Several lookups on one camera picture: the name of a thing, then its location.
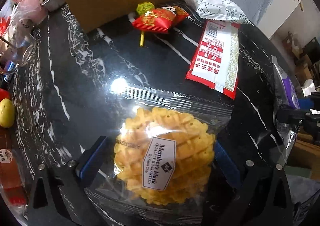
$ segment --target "marble tabletop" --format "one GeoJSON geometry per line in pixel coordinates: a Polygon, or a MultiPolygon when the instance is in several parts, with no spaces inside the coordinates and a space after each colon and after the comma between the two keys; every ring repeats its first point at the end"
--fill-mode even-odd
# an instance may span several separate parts
{"type": "MultiPolygon", "coordinates": [[[[239,82],[233,101],[185,80],[204,24],[195,14],[167,35],[147,33],[144,47],[139,47],[140,33],[131,26],[133,20],[134,13],[130,13],[84,34],[65,5],[34,30],[35,54],[18,70],[12,95],[18,110],[15,139],[25,163],[26,182],[32,181],[39,164],[65,165],[78,159],[100,135],[119,129],[118,106],[108,90],[120,77],[144,87],[234,105],[231,120],[218,139],[227,151],[237,153],[236,164],[241,166],[248,159],[269,165],[283,162],[284,146],[273,124],[271,55],[299,85],[257,27],[242,24],[239,29],[239,82]]],[[[109,212],[95,199],[94,190],[87,194],[110,225],[138,223],[134,222],[137,218],[109,212]]]]}

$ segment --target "clear plastic wrapper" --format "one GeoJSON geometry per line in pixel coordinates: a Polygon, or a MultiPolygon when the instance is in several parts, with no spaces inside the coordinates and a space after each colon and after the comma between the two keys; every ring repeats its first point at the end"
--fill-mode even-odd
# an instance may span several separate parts
{"type": "Polygon", "coordinates": [[[101,168],[100,200],[148,219],[200,223],[216,134],[232,106],[127,85],[122,78],[113,85],[122,118],[112,157],[101,168]]]}
{"type": "Polygon", "coordinates": [[[185,0],[185,2],[203,19],[251,23],[241,8],[230,0],[185,0]]]}
{"type": "MultiPolygon", "coordinates": [[[[279,66],[278,60],[275,56],[272,56],[272,63],[273,63],[273,71],[274,71],[274,77],[275,77],[275,114],[276,111],[282,106],[282,105],[288,105],[293,109],[299,109],[299,102],[297,98],[297,94],[295,92],[294,86],[288,77],[287,73],[284,72],[284,70],[279,66]]],[[[294,125],[291,124],[285,124],[285,123],[279,123],[276,118],[274,118],[274,123],[276,126],[276,129],[282,138],[283,144],[285,146],[285,150],[283,153],[284,163],[286,163],[288,156],[290,154],[290,151],[295,143],[295,140],[297,138],[297,129],[294,125]]]]}

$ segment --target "metal bolt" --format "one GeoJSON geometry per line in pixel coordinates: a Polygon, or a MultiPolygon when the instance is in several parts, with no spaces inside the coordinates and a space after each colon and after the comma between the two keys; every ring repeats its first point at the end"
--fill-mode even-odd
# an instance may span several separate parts
{"type": "Polygon", "coordinates": [[[39,168],[39,170],[44,170],[45,164],[40,164],[40,165],[38,166],[38,168],[39,168]]]}
{"type": "Polygon", "coordinates": [[[276,164],[276,169],[278,169],[279,171],[283,169],[282,165],[280,164],[276,164]]]}
{"type": "Polygon", "coordinates": [[[245,162],[245,164],[246,164],[248,167],[253,167],[254,162],[253,162],[252,160],[247,160],[247,161],[245,162]]]}
{"type": "Polygon", "coordinates": [[[67,163],[67,165],[68,165],[68,167],[74,167],[75,165],[77,164],[77,161],[75,161],[75,160],[70,160],[68,163],[67,163]]]}

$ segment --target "white snack packet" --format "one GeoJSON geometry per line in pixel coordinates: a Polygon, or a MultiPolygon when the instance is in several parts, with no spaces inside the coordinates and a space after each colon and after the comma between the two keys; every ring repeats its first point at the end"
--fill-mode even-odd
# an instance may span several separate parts
{"type": "Polygon", "coordinates": [[[184,0],[203,19],[229,21],[232,23],[251,22],[241,8],[230,0],[184,0]]]}

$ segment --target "transparent glass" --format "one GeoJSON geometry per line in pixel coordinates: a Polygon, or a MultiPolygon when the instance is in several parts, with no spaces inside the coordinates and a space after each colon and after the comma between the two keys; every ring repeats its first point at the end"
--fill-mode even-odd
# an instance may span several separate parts
{"type": "Polygon", "coordinates": [[[12,45],[0,42],[0,73],[12,74],[24,66],[35,51],[36,41],[20,22],[10,24],[3,37],[12,45]]]}

